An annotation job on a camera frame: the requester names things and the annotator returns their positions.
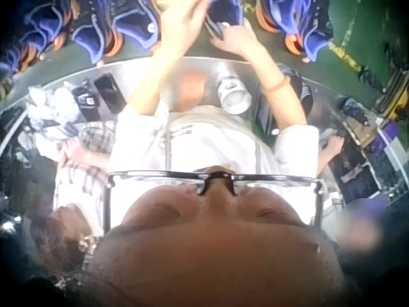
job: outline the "nose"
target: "nose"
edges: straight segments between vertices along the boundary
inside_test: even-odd
[[[205,169],[205,173],[210,174],[210,173],[215,173],[216,171],[225,171],[226,173],[229,174],[235,174],[235,171],[232,171],[231,169],[225,168],[224,166],[221,165],[215,165],[215,166],[210,166],[209,168]]]
[[[232,173],[229,169],[223,166],[212,166],[206,170],[206,173],[214,173],[216,171],[225,171]],[[227,179],[216,178],[210,181],[209,187],[203,194],[205,206],[204,213],[211,216],[228,216],[236,203],[236,197]]]

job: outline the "bracelet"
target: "bracelet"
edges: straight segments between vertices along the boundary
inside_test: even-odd
[[[265,92],[265,93],[267,93],[267,92],[270,92],[270,93],[271,93],[271,92],[275,92],[275,91],[281,90],[281,88],[283,88],[285,85],[288,85],[286,76],[284,76],[284,78],[282,78],[282,80],[280,81],[279,84],[276,84],[275,86],[273,86],[273,87],[271,87],[271,88],[265,89],[264,92]]]

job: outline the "eyeglasses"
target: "eyeglasses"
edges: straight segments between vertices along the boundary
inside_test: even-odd
[[[324,183],[321,179],[287,176],[287,175],[244,175],[230,174],[224,171],[214,173],[183,173],[178,171],[116,171],[108,174],[104,200],[104,234],[111,229],[111,191],[118,182],[133,181],[137,183],[158,185],[193,185],[197,194],[203,195],[210,187],[213,179],[225,179],[227,187],[233,195],[238,195],[243,187],[276,187],[295,188],[315,185],[316,212],[314,226],[321,228],[323,212]]]

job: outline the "woman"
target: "woman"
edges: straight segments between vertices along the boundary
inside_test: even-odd
[[[104,234],[100,216],[114,133],[114,122],[87,123],[61,149],[52,212],[31,223],[43,262],[54,272],[81,266],[86,238]]]
[[[306,225],[315,211],[312,188],[266,189],[255,179],[236,189],[233,180],[234,173],[315,177],[318,167],[318,131],[307,126],[297,96],[254,33],[226,28],[224,41],[213,44],[255,69],[281,131],[274,152],[217,108],[154,117],[160,84],[197,38],[208,5],[176,1],[163,14],[162,44],[118,116],[108,167],[177,171],[189,184],[176,177],[114,179],[113,229],[79,277],[80,302],[335,306],[344,278],[329,240]],[[207,178],[204,185],[190,180],[195,171]]]

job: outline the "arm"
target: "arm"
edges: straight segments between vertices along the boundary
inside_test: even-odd
[[[268,51],[257,41],[248,22],[245,26],[224,29],[224,40],[212,40],[216,47],[235,53],[247,60],[257,73],[278,128],[306,125],[301,103],[291,85],[286,81]]]
[[[159,103],[159,86],[194,43],[205,19],[209,0],[175,1],[160,18],[162,41],[148,73],[137,85],[129,106],[140,115],[153,116]]]
[[[108,170],[109,155],[87,151],[84,157],[84,163],[102,169],[104,172]]]
[[[58,168],[61,168],[67,159],[100,168],[105,172],[108,169],[109,155],[85,149],[78,138],[70,139],[63,145]]]
[[[159,86],[178,60],[176,55],[166,51],[166,47],[159,47],[152,56],[148,73],[138,84],[128,104],[133,112],[148,116],[155,114],[160,100]]]

